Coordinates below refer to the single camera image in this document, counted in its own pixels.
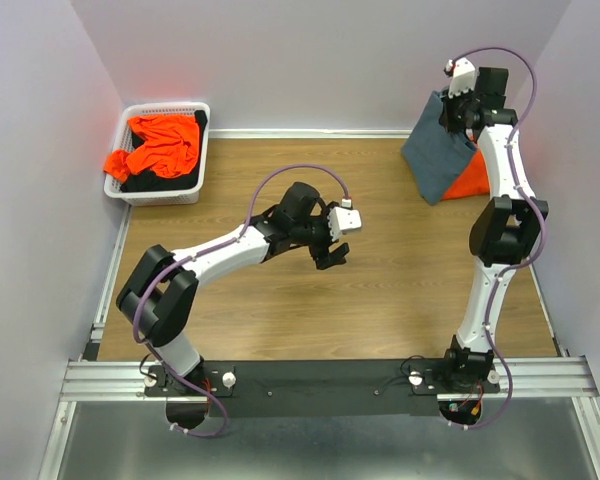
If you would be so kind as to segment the blue grey t shirt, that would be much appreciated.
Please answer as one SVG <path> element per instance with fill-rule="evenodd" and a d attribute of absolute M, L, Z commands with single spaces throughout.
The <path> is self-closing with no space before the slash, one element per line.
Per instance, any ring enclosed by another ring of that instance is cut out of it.
<path fill-rule="evenodd" d="M 443 199 L 477 153 L 477 147 L 464 133 L 445 130 L 439 122 L 442 113 L 441 93 L 432 91 L 401 147 L 419 194 L 429 205 Z"/>

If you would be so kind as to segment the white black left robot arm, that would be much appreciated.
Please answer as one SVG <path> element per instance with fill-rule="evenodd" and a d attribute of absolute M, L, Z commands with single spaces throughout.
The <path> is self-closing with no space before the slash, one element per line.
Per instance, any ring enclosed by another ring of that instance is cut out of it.
<path fill-rule="evenodd" d="M 168 369 L 168 384 L 189 395 L 200 387 L 204 371 L 202 356 L 184 332 L 199 289 L 298 248 L 309 251 L 319 270 L 343 265 L 349 246 L 341 239 L 361 227 L 350 199 L 327 203 L 314 187 L 296 182 L 279 203 L 222 237 L 174 251 L 150 247 L 115 304 L 131 323 L 135 341 Z"/>

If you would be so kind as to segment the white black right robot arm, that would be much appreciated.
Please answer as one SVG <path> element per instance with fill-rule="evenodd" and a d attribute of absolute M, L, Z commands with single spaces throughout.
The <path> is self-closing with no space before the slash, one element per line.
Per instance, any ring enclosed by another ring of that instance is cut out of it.
<path fill-rule="evenodd" d="M 505 105 L 508 71 L 476 67 L 461 57 L 445 73 L 450 84 L 442 93 L 440 123 L 476 142 L 490 192 L 469 235 L 475 270 L 467 310 L 439 370 L 442 384 L 460 392 L 489 379 L 506 291 L 516 271 L 537 258 L 549 208 L 536 198 L 524 171 L 518 116 Z"/>

